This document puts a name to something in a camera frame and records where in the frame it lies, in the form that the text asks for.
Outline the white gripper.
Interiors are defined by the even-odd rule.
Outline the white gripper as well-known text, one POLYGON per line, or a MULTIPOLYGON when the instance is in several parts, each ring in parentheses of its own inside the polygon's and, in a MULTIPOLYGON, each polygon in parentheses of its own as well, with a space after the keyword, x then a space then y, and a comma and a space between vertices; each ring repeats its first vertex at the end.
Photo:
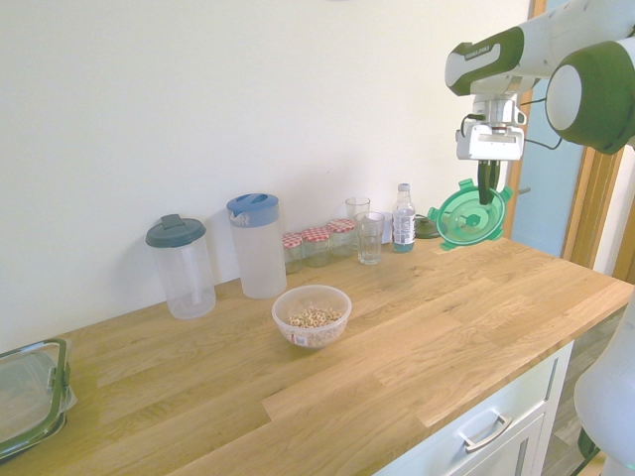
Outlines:
POLYGON ((498 161, 519 161, 524 150, 524 131, 518 127, 493 128, 477 123, 469 128, 467 153, 469 160, 479 160, 477 183, 479 203, 490 203, 489 190, 499 182, 498 161))

